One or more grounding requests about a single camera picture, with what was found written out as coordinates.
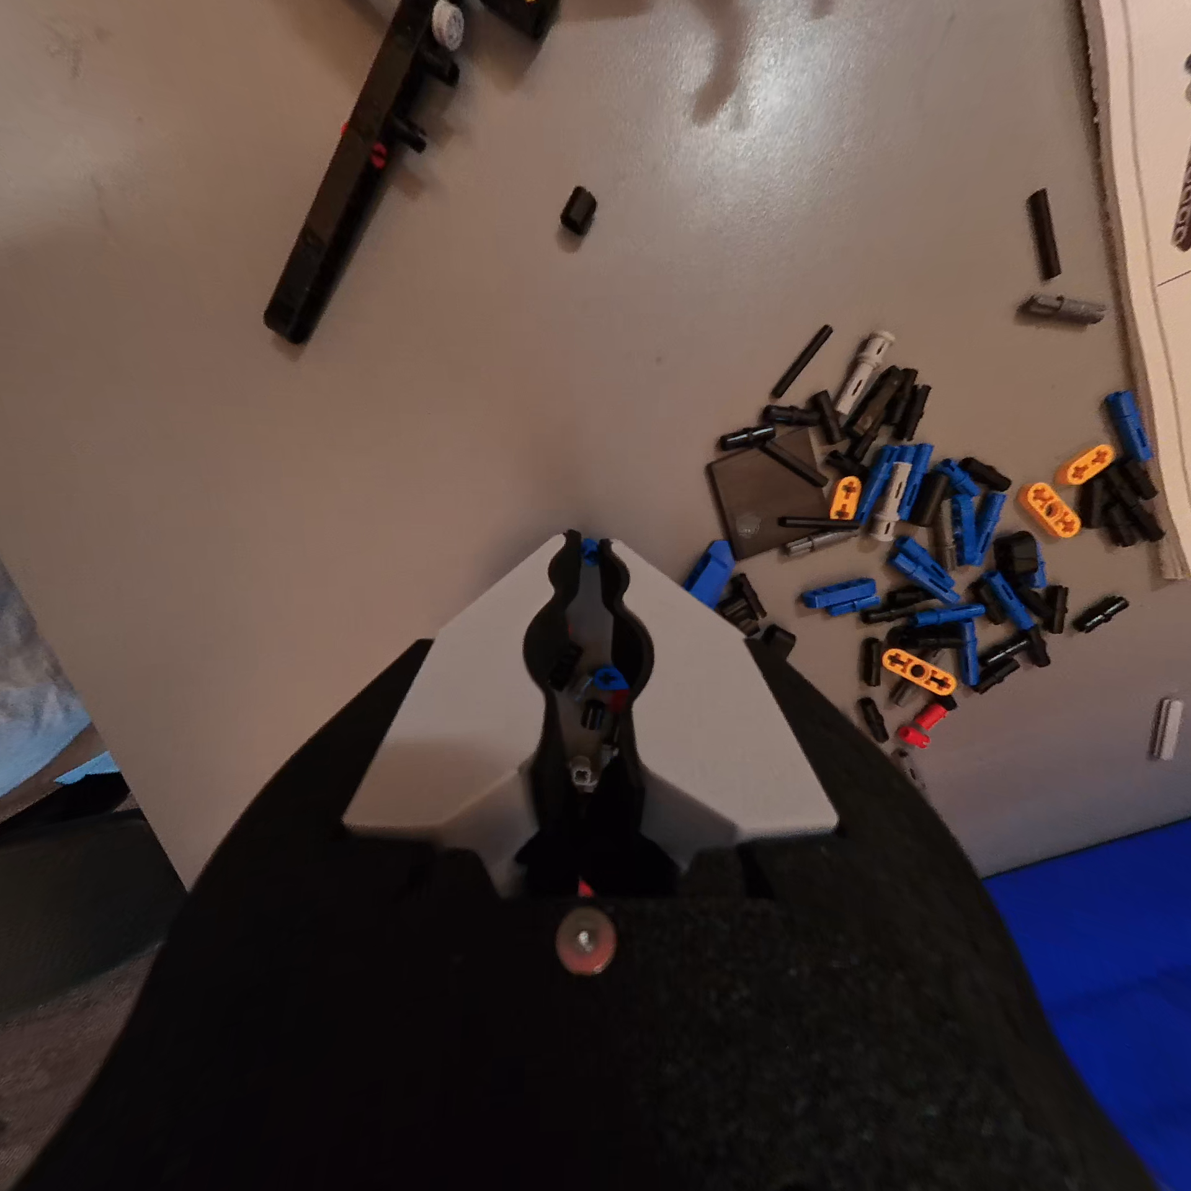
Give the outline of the black lego beam assembly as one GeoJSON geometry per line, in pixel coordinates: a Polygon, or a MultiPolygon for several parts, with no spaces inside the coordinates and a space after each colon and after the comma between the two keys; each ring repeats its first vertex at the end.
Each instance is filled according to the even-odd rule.
{"type": "Polygon", "coordinates": [[[315,332],[377,200],[387,169],[404,152],[421,153],[427,133],[413,119],[429,81],[455,86],[467,32],[465,3],[400,1],[383,34],[332,159],[263,313],[265,327],[291,346],[315,332]],[[369,164],[383,142],[382,171],[369,164]]]}

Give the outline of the pile of small lego pieces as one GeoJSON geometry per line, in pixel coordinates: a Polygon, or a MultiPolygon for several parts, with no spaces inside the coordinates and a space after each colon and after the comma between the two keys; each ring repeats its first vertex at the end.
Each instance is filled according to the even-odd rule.
{"type": "Polygon", "coordinates": [[[881,591],[864,575],[807,590],[801,600],[831,617],[891,625],[888,638],[865,641],[860,675],[878,687],[891,673],[902,690],[930,695],[932,705],[898,730],[925,748],[957,689],[987,693],[1023,658],[1048,665],[1048,635],[1099,631],[1130,600],[1109,592],[1069,614],[1069,588],[1048,583],[1038,537],[999,534],[1011,480],[974,456],[933,459],[933,445],[916,441],[932,390],[916,385],[911,368],[882,367],[895,343],[889,333],[865,340],[838,395],[816,391],[801,405],[782,404],[831,336],[830,325],[811,336],[774,383],[760,421],[719,439],[716,463],[769,459],[799,479],[799,495],[824,506],[820,516],[748,510],[739,534],[750,546],[767,550],[760,537],[777,530],[770,547],[792,557],[864,534],[888,549],[885,564],[908,585],[881,591]]]}

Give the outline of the blue plastic bin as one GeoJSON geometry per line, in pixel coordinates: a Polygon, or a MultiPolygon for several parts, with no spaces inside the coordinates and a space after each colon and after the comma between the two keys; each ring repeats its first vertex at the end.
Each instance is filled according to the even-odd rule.
{"type": "Polygon", "coordinates": [[[986,880],[1072,1063],[1164,1188],[1190,1188],[1190,822],[986,880]]]}

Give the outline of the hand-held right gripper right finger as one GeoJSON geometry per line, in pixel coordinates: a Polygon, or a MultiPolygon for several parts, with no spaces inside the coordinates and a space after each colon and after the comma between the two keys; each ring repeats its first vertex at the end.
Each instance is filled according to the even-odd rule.
{"type": "Polygon", "coordinates": [[[709,851],[835,831],[745,634],[620,540],[600,541],[600,580],[648,841],[684,870],[709,851]]]}

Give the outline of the dark lego pin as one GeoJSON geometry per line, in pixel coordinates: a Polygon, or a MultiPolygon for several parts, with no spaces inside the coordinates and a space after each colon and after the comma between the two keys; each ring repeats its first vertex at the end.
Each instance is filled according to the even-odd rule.
{"type": "Polygon", "coordinates": [[[1017,313],[1033,322],[1086,327],[1102,323],[1108,310],[1105,302],[1058,292],[1034,292],[1020,303],[1017,313]]]}

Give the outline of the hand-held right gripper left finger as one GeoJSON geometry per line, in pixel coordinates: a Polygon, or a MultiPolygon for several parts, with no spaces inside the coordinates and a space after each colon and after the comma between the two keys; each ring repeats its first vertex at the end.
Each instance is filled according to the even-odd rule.
{"type": "Polygon", "coordinates": [[[440,629],[345,812],[352,834],[475,852],[502,895],[518,890],[582,570],[582,536],[558,533],[440,629]]]}

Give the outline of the black lego pin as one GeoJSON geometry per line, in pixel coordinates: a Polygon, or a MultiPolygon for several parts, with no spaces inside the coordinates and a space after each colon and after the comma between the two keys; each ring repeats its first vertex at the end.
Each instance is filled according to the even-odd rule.
{"type": "Polygon", "coordinates": [[[1055,232],[1048,188],[1037,188],[1025,201],[1037,251],[1038,269],[1045,281],[1062,275],[1062,258],[1055,232]]]}

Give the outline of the open lego instruction booklet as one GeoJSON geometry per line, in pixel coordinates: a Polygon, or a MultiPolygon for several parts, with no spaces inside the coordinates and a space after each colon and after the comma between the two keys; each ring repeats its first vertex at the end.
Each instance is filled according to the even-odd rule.
{"type": "Polygon", "coordinates": [[[1166,537],[1190,561],[1190,3],[1082,1],[1101,167],[1166,537]]]}

